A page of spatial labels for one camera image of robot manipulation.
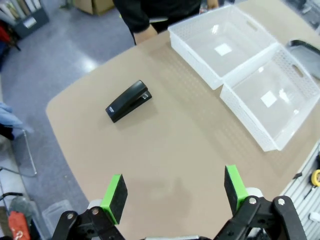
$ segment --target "gray floor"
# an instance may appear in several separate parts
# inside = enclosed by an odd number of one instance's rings
[[[30,197],[40,211],[68,199],[74,210],[82,212],[88,201],[64,159],[45,109],[74,81],[132,47],[133,40],[115,9],[98,17],[58,9],[62,0],[43,2],[50,23],[22,40],[21,52],[10,52],[1,72],[3,99],[32,129],[29,142],[38,175],[23,178]],[[13,142],[13,150],[20,170],[31,173],[22,138]]]

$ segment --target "bolt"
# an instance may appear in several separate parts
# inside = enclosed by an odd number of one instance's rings
[[[249,203],[250,203],[250,204],[256,204],[256,203],[257,203],[257,200],[256,200],[254,197],[250,197]]]
[[[92,214],[93,214],[93,215],[97,215],[98,212],[99,212],[99,209],[98,209],[98,208],[92,209]]]
[[[279,199],[278,199],[278,204],[279,204],[279,205],[282,205],[282,206],[283,206],[283,205],[285,205],[285,203],[286,203],[285,200],[283,200],[282,198],[279,198]]]
[[[67,216],[68,219],[72,219],[73,217],[74,217],[73,213],[69,213],[68,216]]]

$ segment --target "light blue fabric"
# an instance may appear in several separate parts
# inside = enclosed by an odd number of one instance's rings
[[[0,102],[0,124],[12,126],[13,128],[22,128],[23,123],[12,113],[12,107]]]

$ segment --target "brown tabletop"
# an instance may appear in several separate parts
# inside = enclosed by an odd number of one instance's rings
[[[298,38],[320,48],[319,36],[280,1],[239,6],[281,43]],[[153,98],[113,123],[105,108],[137,80]],[[164,32],[76,81],[46,112],[89,201],[104,196],[113,174],[123,174],[128,199],[119,229],[125,238],[214,237],[231,217],[225,165],[236,164],[244,184],[271,200],[320,136],[316,106],[283,151],[263,152],[221,101],[220,91],[206,85]]]

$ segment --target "white plastic bin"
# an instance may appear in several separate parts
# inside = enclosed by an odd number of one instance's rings
[[[303,66],[280,44],[224,82],[220,97],[264,151],[281,151],[320,98]]]
[[[230,5],[168,28],[172,48],[212,88],[230,74],[250,68],[277,41],[257,21]]]
[[[49,206],[42,212],[43,220],[51,234],[54,234],[61,214],[65,211],[73,211],[73,208],[68,200],[62,200]]]

